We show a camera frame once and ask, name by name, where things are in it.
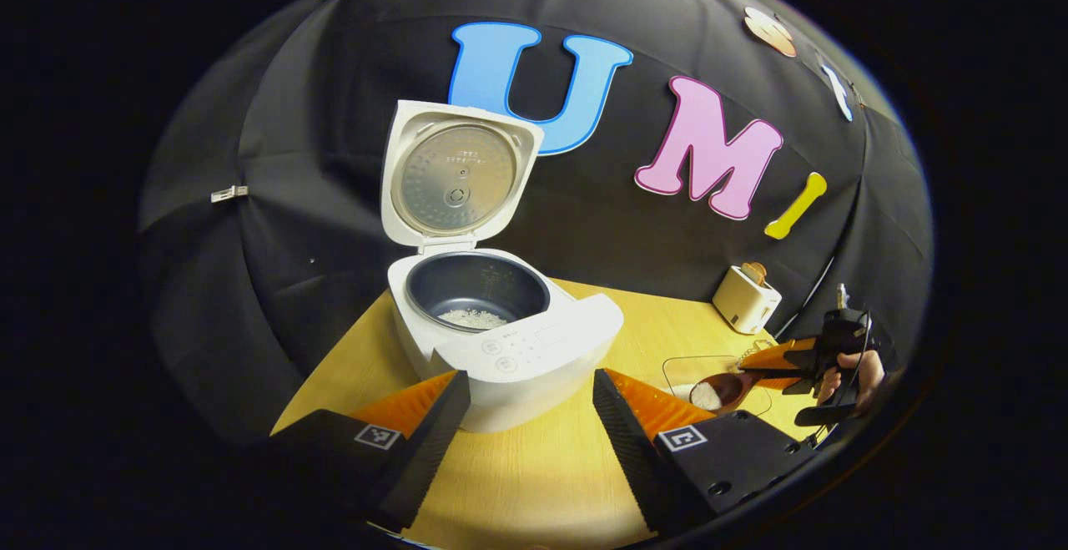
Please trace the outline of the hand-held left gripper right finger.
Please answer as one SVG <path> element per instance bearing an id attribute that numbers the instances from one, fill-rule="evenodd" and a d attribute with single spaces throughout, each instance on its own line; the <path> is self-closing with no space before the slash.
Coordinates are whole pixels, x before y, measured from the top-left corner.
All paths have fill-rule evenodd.
<path id="1" fill-rule="evenodd" d="M 759 417 L 714 417 L 614 370 L 597 370 L 592 404 L 646 527 L 675 535 L 763 496 L 816 455 Z"/>

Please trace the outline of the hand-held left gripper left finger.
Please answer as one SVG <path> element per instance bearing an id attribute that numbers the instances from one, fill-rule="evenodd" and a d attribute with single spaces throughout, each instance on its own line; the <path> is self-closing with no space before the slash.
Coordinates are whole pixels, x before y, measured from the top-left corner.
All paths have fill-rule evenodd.
<path id="1" fill-rule="evenodd" d="M 350 414 L 318 409 L 271 437 L 284 477 L 339 516 L 412 527 L 471 405 L 468 372 L 447 371 Z"/>

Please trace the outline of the brown wooden spoon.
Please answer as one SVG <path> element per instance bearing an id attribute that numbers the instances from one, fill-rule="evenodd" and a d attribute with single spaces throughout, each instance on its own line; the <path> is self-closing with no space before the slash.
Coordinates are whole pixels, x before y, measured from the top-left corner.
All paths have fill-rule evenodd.
<path id="1" fill-rule="evenodd" d="M 722 399 L 722 409 L 713 412 L 713 415 L 723 417 L 723 414 L 736 410 L 760 378 L 760 374 L 751 374 L 751 372 L 740 372 L 740 374 L 724 372 L 702 379 L 701 381 L 713 384 L 718 396 Z"/>

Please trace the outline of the white rice cooker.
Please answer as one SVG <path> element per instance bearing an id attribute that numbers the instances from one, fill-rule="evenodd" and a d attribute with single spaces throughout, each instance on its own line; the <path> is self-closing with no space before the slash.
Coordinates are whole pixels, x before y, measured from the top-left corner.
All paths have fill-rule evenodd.
<path id="1" fill-rule="evenodd" d="M 444 103 L 400 100 L 390 123 L 381 222 L 415 250 L 386 272 L 395 328 L 421 379 L 466 371 L 466 431 L 507 431 L 572 397 L 624 325 L 609 296 L 577 299 L 484 246 L 511 223 L 543 139 L 527 121 Z M 438 319 L 458 308 L 508 323 L 474 331 Z"/>

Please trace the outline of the white toaster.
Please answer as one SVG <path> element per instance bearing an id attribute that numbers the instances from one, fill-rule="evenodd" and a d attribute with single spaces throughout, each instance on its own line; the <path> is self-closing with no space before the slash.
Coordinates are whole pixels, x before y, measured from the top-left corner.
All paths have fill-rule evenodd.
<path id="1" fill-rule="evenodd" d="M 713 307 L 739 334 L 756 335 L 782 302 L 774 288 L 756 284 L 732 265 L 713 295 Z"/>

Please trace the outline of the clear plastic container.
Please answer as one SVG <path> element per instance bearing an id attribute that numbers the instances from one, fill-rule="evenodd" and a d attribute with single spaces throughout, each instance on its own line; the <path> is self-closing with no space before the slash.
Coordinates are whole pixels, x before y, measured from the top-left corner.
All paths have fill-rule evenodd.
<path id="1" fill-rule="evenodd" d="M 668 357 L 662 365 L 662 372 L 668 382 L 668 390 L 675 396 L 689 400 L 692 387 L 706 378 L 724 372 L 740 374 L 736 367 L 738 358 L 726 355 Z M 750 393 L 736 410 L 744 410 L 755 417 L 761 417 L 770 410 L 772 398 L 770 391 L 759 386 L 753 386 Z"/>

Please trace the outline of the black backdrop cloth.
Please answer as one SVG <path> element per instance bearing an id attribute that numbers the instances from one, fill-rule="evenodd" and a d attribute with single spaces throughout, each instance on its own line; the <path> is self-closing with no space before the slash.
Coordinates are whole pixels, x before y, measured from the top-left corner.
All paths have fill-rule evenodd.
<path id="1" fill-rule="evenodd" d="M 759 261 L 768 328 L 818 328 L 833 289 L 904 362 L 934 231 L 918 155 L 832 40 L 767 0 L 297 0 L 206 73 L 139 215 L 164 367 L 214 433 L 267 437 L 411 249 L 379 215 L 396 103 L 545 132 L 488 245 L 557 279 L 710 300 Z M 247 197 L 210 203 L 245 185 Z"/>

